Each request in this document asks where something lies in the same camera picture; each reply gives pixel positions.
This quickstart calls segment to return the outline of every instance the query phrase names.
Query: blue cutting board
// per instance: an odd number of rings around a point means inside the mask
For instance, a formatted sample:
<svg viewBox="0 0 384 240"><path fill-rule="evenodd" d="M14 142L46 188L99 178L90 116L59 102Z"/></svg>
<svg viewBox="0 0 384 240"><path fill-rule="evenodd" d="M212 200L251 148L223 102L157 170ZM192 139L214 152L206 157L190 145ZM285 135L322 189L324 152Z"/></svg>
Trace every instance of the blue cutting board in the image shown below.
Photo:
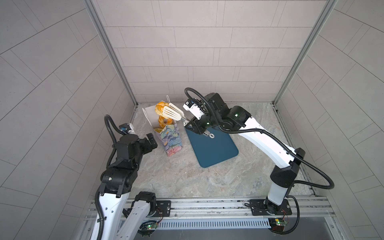
<svg viewBox="0 0 384 240"><path fill-rule="evenodd" d="M210 167L239 154L239 150L228 133L211 127L207 130L213 133L215 138L199 135L186 129L200 166Z"/></svg>

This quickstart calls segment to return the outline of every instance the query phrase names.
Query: metal corner post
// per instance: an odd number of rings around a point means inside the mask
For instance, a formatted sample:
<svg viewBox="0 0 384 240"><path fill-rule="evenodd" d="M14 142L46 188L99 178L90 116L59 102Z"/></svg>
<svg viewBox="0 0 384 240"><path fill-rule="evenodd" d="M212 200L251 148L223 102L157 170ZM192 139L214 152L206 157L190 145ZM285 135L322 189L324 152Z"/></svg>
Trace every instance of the metal corner post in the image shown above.
<svg viewBox="0 0 384 240"><path fill-rule="evenodd" d="M111 61L112 61L112 64L113 66L115 67L121 81L123 82L123 85L125 87L125 89L127 90L129 96L131 97L135 107L137 107L137 101L136 101L136 98L132 92L132 89L130 88L129 84L128 84L128 80L120 66L120 63L116 57L116 54L113 50L113 47L108 39L108 36L107 36L107 33L105 32L104 30L104 27L103 25L101 24L101 21L100 21L100 18L94 8L94 5L93 5L93 2L92 0L83 0L84 2L84 5L85 5L85 8L87 9L87 12L88 14L90 15L91 17L91 20L101 38L101 41L102 43L104 44L106 50L107 50L107 53L108 55L110 56L111 58Z"/></svg>
<svg viewBox="0 0 384 240"><path fill-rule="evenodd" d="M299 69L301 63L304 60L304 57L307 55L309 49L311 48L312 44L314 43L317 35L319 34L320 30L322 29L325 21L328 19L329 15L331 14L333 7L335 6L337 0L328 0L325 3L325 6L323 7L323 10L321 11L319 17L316 20L316 23L314 24L309 36L307 37L307 40L305 41L303 47L301 48L299 54L297 55L297 58L295 62L292 65L292 68L290 69L287 77L285 78L283 85L281 86L279 92L277 93L275 99L273 100L273 104L276 105L286 88L288 87L289 83L291 82L293 76Z"/></svg>

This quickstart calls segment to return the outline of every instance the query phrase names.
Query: black cable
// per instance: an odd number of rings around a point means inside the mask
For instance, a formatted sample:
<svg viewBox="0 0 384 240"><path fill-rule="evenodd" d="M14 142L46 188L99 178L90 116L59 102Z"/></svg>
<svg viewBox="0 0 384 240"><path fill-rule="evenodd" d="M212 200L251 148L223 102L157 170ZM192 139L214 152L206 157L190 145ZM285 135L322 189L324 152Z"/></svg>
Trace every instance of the black cable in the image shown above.
<svg viewBox="0 0 384 240"><path fill-rule="evenodd" d="M103 236L103 230L104 230L104 212L103 212L103 209L101 208L99 195L100 195L100 192L99 192L99 189L97 189L95 194L95 205L96 205L96 210L97 210L97 213L99 214L99 220L100 220L97 240L101 240L101 237Z"/></svg>
<svg viewBox="0 0 384 240"><path fill-rule="evenodd" d="M292 195L288 195L287 198L293 198L293 200L295 201L295 204L296 204L297 217L296 217L295 225L293 225L293 227L290 230L285 231L285 232L277 232L277 231L273 231L272 229L270 229L270 231L273 232L273 233L277 233L277 234L280 234L280 235L285 235L285 234L291 233L291 232L293 232L297 228L297 225L299 224L299 220L300 220L299 203L297 202L296 198L294 196L292 196Z"/></svg>
<svg viewBox="0 0 384 240"><path fill-rule="evenodd" d="M107 127L108 133L109 133L109 135L111 136L111 138L112 138L112 142L113 142L113 149L112 149L112 152L111 152L111 154L110 154L110 156L109 156L109 158L108 158L108 161L107 161L107 167L109 167L109 165L111 164L112 158L113 158L113 156L114 156L115 153L116 153L115 144L116 144L116 142L117 142L117 141L116 141L115 134L113 134L112 129L111 129L111 126L109 125L109 122L111 122L111 125L112 125L112 127L115 129L116 132L118 132L118 133L121 134L121 135L126 135L125 132L121 131L120 129L118 129L118 128L116 127L116 124L115 124L115 122L112 120L112 118L111 118L110 115L107 114L107 115L104 116L104 123L105 123L105 126Z"/></svg>
<svg viewBox="0 0 384 240"><path fill-rule="evenodd" d="M210 105L210 103L205 99L205 97L203 95L201 95L198 91L196 91L195 89L193 88L186 88L184 90L184 93L187 95L187 97L191 98L191 96L189 95L188 91L191 91L193 92L194 94L196 94L203 102L204 102L204 105L206 106L206 109L208 110L209 114L211 116L214 117L214 120L215 120L215 124L217 125L217 127L222 131L222 132L225 132L225 133L229 133L229 134L236 134L236 133L246 133L246 132L260 132L262 134L266 134L268 137L272 138L275 142L277 142L286 152L287 154L293 156L294 158L296 158L297 160L299 160L300 162L302 162L303 164L307 165L308 167L310 167L311 169L313 169L314 171L316 171L318 174L320 174L321 176L323 176L329 183L329 185L320 185L320 184L315 184L315 183L311 183L311 182L305 182L305 181L294 181L293 183L301 183L301 184L306 184L306 185L310 185L310 186L313 186L313 187L318 187L318 188L321 188L321 189L333 189L334 188L334 183L332 181L332 179L330 177L328 177L327 174L325 174L323 171L321 171L320 169L318 169L317 167L315 167L314 165L310 164L309 162L305 161L302 157L300 157L299 155L296 155L295 153L293 153L282 141L280 141L277 137L275 137L274 135L272 135L270 132L268 132L267 130L265 129L260 129L260 128L251 128L251 129L244 129L244 130L237 130L237 131L228 131L228 130L225 130L223 129L223 127L221 126L221 124L219 123L218 119L217 119L217 116L214 112L214 109L213 107Z"/></svg>

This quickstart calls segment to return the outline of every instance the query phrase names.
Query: tiled wall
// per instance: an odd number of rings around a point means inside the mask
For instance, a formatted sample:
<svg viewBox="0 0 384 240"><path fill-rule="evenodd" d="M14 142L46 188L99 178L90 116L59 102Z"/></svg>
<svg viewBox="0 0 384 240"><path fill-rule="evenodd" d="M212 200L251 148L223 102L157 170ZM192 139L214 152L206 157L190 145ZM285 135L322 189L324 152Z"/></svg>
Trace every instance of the tiled wall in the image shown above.
<svg viewBox="0 0 384 240"><path fill-rule="evenodd" d="M272 101L325 1L93 0L138 102Z"/></svg>
<svg viewBox="0 0 384 240"><path fill-rule="evenodd" d="M81 0L0 1L0 238L70 239L132 110Z"/></svg>
<svg viewBox="0 0 384 240"><path fill-rule="evenodd" d="M349 239L384 239L384 1L339 0L277 104ZM324 184L310 171L313 182Z"/></svg>

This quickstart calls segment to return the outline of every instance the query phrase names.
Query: gray stone surface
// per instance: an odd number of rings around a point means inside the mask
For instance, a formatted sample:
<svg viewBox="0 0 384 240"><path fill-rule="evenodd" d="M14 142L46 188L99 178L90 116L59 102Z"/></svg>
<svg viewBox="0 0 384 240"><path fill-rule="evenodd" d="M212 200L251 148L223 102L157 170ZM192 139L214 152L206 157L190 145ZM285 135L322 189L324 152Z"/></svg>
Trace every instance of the gray stone surface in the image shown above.
<svg viewBox="0 0 384 240"><path fill-rule="evenodd" d="M133 126L140 138L153 132L142 108L155 104L139 104L136 110ZM181 103L174 104L182 109ZM236 105L245 108L266 130L286 142L270 103L228 103L230 108ZM183 149L168 157L164 148L159 145L151 153L144 155L130 198L134 198L140 191L155 192L157 198L241 197L268 194L271 184L269 175L275 164L251 142L238 134L231 134L239 149L238 156L211 167L202 168L182 122L178 122L178 127ZM301 172L296 179L304 179ZM296 184L291 194L309 195L310 191L307 186Z"/></svg>

